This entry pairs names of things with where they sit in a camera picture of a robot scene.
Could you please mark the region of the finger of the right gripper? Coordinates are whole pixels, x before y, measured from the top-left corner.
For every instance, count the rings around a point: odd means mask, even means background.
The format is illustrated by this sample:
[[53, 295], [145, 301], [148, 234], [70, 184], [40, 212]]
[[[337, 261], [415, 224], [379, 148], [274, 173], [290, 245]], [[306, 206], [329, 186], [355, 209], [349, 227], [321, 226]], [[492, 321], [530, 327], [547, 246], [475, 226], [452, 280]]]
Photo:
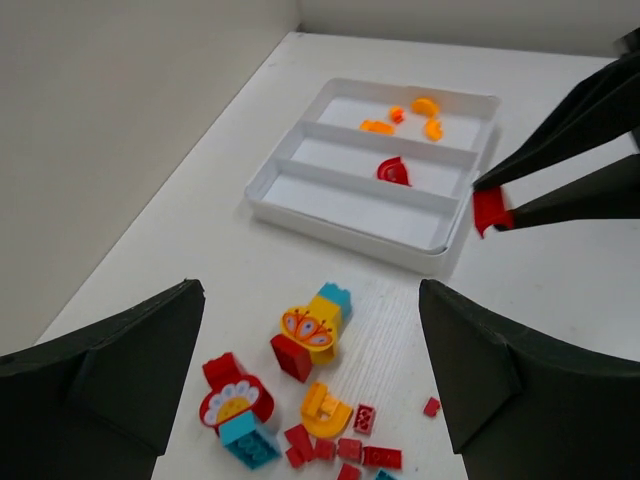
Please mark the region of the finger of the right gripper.
[[481, 176], [488, 190], [608, 143], [639, 126], [639, 53], [628, 53], [577, 84], [509, 157]]
[[629, 155], [512, 210], [512, 229], [639, 218], [639, 155]]

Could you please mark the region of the red arch lego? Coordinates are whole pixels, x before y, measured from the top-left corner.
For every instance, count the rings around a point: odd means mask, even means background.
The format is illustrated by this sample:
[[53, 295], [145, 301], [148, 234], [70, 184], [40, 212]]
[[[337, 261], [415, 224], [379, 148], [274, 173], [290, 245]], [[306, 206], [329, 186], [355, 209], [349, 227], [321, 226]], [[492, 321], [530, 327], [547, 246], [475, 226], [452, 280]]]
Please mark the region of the red arch lego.
[[411, 186], [408, 170], [400, 156], [384, 160], [376, 170], [378, 180], [398, 185]]

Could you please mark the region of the red curved lego piece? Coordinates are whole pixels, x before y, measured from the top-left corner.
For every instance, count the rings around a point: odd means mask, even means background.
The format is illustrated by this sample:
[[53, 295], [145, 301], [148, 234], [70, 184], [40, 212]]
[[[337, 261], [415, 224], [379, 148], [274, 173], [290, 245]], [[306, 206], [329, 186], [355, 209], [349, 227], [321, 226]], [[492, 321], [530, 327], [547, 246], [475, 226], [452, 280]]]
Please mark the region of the red curved lego piece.
[[472, 200], [474, 225], [481, 238], [490, 227], [506, 230], [514, 228], [514, 215], [501, 187], [476, 190]]

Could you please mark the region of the yellow butterfly lego block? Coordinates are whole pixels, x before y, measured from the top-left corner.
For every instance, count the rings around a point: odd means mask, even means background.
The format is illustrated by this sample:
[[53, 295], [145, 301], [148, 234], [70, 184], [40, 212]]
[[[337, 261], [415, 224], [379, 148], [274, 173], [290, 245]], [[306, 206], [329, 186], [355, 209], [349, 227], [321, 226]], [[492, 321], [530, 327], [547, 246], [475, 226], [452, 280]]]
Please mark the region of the yellow butterfly lego block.
[[351, 315], [351, 292], [336, 283], [325, 283], [307, 304], [287, 309], [270, 341], [281, 370], [305, 383], [315, 366], [330, 364]]

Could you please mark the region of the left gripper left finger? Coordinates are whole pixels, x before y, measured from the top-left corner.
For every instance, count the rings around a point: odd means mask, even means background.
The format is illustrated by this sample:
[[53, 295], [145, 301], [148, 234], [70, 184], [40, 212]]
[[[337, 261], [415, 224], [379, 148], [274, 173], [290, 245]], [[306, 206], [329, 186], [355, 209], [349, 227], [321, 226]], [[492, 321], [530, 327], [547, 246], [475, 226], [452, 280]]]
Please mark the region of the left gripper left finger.
[[205, 305], [185, 280], [1, 358], [4, 479], [149, 479], [167, 450]]

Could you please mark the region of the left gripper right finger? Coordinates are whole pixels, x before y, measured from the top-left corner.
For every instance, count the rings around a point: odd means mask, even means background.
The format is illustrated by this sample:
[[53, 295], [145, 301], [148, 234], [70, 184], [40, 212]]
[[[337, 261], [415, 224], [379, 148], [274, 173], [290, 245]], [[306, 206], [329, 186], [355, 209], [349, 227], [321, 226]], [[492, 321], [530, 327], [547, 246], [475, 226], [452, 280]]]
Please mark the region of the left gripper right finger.
[[639, 365], [557, 340], [422, 280], [452, 449], [470, 479], [636, 479]]

